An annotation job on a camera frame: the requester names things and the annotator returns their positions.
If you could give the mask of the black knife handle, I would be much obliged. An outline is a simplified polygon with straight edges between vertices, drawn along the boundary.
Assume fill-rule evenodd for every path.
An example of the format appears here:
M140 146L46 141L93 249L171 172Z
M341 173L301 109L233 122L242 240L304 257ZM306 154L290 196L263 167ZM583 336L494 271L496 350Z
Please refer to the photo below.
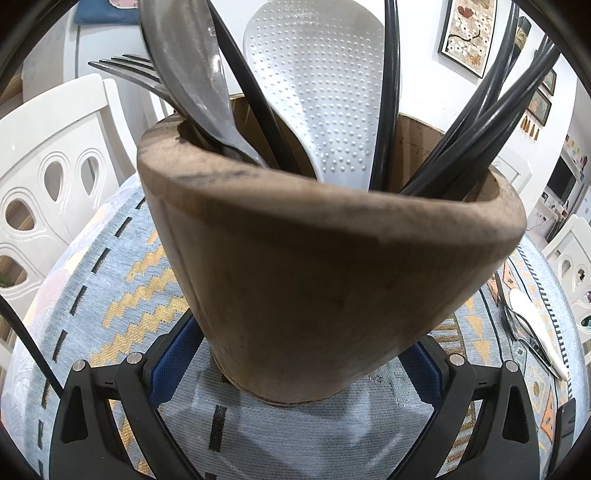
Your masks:
M238 85L242 88L245 100L252 108L252 113L262 129L263 136L273 152L274 159L280 169L292 174L301 174L301 168L297 164L296 157L290 150L287 140L280 131L280 126L276 122L273 110L269 102L266 101L259 83L256 81L252 70L247 65L242 51L238 48L231 33L223 22L221 15L217 12L211 1L207 2L211 17L213 20L218 45L221 47L221 53L228 61L228 65L233 75L235 75Z

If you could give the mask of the small framed picture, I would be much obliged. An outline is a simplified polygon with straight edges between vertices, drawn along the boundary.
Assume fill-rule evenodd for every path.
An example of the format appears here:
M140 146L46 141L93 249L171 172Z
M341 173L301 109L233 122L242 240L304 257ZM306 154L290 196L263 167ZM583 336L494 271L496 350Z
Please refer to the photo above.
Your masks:
M551 106L552 103L550 99L540 88L538 88L530 100L527 111L541 126L545 126L550 114Z
M544 90L550 95L553 96L556 90L556 83L557 83L557 73L554 69L551 69L548 74L545 76L542 87Z

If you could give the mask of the blue patterned woven table mat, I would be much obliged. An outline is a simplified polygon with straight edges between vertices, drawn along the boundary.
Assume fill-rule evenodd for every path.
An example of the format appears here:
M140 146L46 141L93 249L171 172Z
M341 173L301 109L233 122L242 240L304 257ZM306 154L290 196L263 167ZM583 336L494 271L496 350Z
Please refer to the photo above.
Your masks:
M547 473L556 413L576 403L577 431L589 417L589 380L577 325L545 256L529 237L499 272L505 288L527 294L541 313L570 378L555 378L513 341L491 285L434 330L449 353L477 365L515 361L537 425L540 470ZM93 366L145 351L186 311L137 178L97 211L38 290L24 324L59 380L80 359ZM208 479L384 479L432 414L399 361L328 400L276 408L228 383L201 346L159 412L197 471Z

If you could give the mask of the brown wooden utensil holder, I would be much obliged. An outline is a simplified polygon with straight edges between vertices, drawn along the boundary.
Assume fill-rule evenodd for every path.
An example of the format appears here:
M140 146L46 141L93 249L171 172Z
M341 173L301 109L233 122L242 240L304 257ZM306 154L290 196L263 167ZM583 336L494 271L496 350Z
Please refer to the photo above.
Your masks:
M170 116L137 171L221 373L277 406L345 390L428 334L516 249L523 203L490 170L465 201L324 184L194 145Z

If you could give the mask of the white chair far right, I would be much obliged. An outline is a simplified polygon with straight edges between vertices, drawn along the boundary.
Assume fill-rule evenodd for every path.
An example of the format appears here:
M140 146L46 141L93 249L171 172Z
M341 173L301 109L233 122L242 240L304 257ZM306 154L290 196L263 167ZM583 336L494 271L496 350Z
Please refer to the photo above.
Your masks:
M587 221L572 215L542 250L575 319L582 343L590 340L590 241Z

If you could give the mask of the small framed picture upper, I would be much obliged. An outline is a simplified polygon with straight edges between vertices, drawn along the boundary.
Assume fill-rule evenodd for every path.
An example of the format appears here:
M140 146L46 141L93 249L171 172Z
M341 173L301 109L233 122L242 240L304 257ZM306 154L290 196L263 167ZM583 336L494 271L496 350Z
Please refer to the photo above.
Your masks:
M554 69L551 69L548 74L545 76L542 87L544 90L550 95L553 96L556 90L556 83L557 83L557 73Z

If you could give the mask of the large framed wall picture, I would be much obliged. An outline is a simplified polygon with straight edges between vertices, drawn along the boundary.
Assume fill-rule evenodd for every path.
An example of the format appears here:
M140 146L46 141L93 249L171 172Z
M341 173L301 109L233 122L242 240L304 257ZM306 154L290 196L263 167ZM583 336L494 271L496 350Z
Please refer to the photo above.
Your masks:
M439 53L478 78L485 75L496 22L494 0L451 0Z

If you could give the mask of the dark metal spoon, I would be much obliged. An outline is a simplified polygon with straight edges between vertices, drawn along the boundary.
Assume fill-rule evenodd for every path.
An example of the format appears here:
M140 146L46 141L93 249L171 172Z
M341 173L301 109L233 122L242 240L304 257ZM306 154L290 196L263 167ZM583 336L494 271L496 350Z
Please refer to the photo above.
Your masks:
M145 0L138 6L146 48L180 111L211 139L266 168L236 128L207 2Z

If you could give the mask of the blue cloth cover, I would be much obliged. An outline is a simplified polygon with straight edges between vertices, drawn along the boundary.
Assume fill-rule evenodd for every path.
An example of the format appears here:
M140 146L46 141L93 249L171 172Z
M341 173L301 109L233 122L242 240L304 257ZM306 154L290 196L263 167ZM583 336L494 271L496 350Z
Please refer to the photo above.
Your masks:
M74 15L77 25L138 25L136 0L80 0Z

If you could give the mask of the black chopstick gold band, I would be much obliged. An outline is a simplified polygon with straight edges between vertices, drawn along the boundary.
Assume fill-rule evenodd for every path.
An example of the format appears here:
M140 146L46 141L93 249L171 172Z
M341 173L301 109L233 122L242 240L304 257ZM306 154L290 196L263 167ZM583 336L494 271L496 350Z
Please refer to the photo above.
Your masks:
M429 154L418 171L410 180L408 180L404 188L400 191L400 194L410 194L414 187L418 187L424 177L432 172L434 165L438 162L439 158L460 138L462 134L466 133L499 98L504 81L510 71L519 22L519 12L519 6L512 2L501 47L493 66L452 126L436 145L435 149Z

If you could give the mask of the white chair near left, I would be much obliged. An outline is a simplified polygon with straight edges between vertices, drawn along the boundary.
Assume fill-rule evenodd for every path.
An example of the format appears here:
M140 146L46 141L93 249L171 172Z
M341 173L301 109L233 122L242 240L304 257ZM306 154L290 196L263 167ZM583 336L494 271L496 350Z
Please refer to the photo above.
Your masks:
M19 316L98 208L136 171L114 80L86 75L1 120L1 257L24 271L2 289Z

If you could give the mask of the white chair right side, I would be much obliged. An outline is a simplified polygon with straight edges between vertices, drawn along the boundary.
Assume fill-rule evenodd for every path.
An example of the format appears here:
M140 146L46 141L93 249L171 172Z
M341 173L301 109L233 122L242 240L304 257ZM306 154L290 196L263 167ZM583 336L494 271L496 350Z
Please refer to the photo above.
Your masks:
M520 156L499 155L492 165L509 181L518 194L522 193L532 176L527 161Z

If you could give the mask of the white dimpled rice paddle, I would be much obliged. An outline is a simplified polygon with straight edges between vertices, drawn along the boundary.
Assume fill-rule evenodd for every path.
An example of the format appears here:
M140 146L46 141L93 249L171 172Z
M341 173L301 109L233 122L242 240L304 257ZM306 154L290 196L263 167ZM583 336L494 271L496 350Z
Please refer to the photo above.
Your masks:
M356 1L267 1L247 23L242 49L318 181L368 189L381 106L383 23Z

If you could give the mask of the small framed picture lower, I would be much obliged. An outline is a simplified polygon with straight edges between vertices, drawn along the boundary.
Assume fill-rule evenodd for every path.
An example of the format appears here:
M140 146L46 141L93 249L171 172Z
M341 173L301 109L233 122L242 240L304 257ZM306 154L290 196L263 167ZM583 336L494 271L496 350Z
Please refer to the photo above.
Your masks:
M551 106L552 103L550 99L540 88L538 88L530 100L527 111L541 126L545 126L550 114Z

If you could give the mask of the white chair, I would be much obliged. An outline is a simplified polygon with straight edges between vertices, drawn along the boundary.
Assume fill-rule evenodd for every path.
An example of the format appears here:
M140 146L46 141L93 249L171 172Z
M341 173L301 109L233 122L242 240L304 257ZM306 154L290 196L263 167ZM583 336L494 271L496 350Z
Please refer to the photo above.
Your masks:
M1 257L24 271L2 289L19 316L98 208L136 171L114 80L86 75L1 120Z
M518 194L522 193L532 176L527 161L520 156L499 155L492 165L509 181Z
M542 250L575 319L582 343L590 340L590 241L587 221L572 215Z

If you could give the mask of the dark metal fork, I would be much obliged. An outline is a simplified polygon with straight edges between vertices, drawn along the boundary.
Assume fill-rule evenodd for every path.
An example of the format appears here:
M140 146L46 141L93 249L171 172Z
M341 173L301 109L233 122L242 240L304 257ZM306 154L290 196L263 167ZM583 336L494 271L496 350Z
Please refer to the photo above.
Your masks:
M151 61L138 55L123 55L89 61L88 65L138 85L166 101L179 115L188 118L164 85Z

